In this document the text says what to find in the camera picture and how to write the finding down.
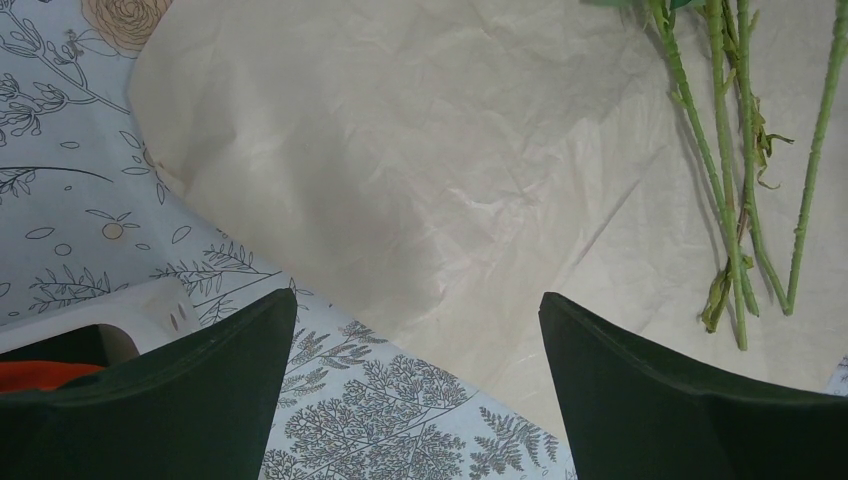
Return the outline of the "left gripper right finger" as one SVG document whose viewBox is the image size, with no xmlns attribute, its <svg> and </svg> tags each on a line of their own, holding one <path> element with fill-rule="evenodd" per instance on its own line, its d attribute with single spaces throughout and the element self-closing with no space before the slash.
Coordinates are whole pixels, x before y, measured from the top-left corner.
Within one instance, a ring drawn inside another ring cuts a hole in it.
<svg viewBox="0 0 848 480">
<path fill-rule="evenodd" d="M 847 401 L 734 374 L 555 292 L 539 322 L 581 479 L 843 479 Z"/>
</svg>

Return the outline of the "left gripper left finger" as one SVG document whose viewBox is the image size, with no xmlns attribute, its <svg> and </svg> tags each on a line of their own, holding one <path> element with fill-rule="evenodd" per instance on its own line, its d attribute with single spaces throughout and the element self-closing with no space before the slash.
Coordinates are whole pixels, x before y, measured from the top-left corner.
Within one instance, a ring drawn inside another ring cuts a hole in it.
<svg viewBox="0 0 848 480">
<path fill-rule="evenodd" d="M 5 479 L 258 479 L 297 301 L 214 325 L 51 391 L 1 397 Z"/>
</svg>

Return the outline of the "pink fake flower bunch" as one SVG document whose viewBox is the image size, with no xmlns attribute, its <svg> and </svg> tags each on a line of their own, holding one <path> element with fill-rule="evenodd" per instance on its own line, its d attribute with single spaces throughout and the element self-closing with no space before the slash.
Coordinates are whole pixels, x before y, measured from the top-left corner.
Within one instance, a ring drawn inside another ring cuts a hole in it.
<svg viewBox="0 0 848 480">
<path fill-rule="evenodd" d="M 794 243 L 790 262 L 786 305 L 782 308 L 785 316 L 791 316 L 795 310 L 810 212 L 816 190 L 819 164 L 822 158 L 822 149 L 828 131 L 832 107 L 836 98 L 836 92 L 841 77 L 841 71 L 846 58 L 847 0 L 838 0 L 835 2 L 835 20 L 832 29 L 832 40 L 828 55 L 827 71 L 824 79 L 819 112 L 808 155 L 797 224 L 794 229 Z"/>
</svg>

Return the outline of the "peach wrapping paper sheet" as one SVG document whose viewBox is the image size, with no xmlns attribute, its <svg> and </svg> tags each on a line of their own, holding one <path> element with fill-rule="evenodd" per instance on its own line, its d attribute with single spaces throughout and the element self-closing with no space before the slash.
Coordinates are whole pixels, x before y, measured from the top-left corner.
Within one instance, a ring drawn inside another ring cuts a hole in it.
<svg viewBox="0 0 848 480">
<path fill-rule="evenodd" d="M 847 88 L 794 313 L 759 272 L 740 351 L 698 316 L 723 256 L 657 37 L 578 1 L 177 1 L 128 94 L 203 218 L 398 347 L 563 436 L 558 292 L 699 361 L 820 391 L 847 351 Z"/>
</svg>

